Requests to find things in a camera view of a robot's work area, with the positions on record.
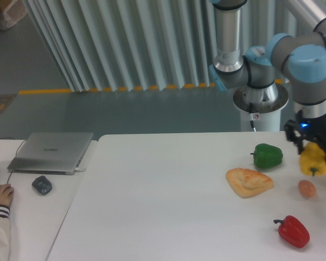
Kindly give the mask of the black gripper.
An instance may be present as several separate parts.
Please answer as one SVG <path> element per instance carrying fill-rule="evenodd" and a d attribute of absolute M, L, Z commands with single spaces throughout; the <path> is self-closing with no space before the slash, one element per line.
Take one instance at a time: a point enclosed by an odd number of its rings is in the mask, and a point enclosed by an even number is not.
<path fill-rule="evenodd" d="M 288 120 L 284 125 L 287 141 L 297 146 L 299 155 L 304 151 L 304 140 L 316 143 L 323 150 L 326 163 L 326 102 L 294 102 L 293 108 L 295 119 Z"/>

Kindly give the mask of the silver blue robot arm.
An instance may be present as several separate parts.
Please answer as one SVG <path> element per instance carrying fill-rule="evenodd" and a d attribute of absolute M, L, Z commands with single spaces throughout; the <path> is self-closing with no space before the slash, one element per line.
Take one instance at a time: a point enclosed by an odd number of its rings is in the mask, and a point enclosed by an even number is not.
<path fill-rule="evenodd" d="M 245 1 L 212 1 L 216 18 L 217 55 L 210 76 L 221 90 L 235 88 L 233 102 L 242 129 L 277 131 L 279 112 L 289 98 L 295 117 L 284 125 L 286 138 L 299 152 L 303 142 L 316 143 L 326 160 L 326 4 L 285 1 L 311 33 L 276 34 L 265 46 L 240 53 L 241 11 Z"/>

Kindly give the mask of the person's hand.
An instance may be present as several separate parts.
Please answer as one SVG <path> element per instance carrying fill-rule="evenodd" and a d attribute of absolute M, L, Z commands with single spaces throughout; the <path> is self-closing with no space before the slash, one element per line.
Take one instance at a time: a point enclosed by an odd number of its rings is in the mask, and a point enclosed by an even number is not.
<path fill-rule="evenodd" d="M 9 208 L 14 197 L 14 188 L 10 184 L 0 185 L 0 206 Z"/>

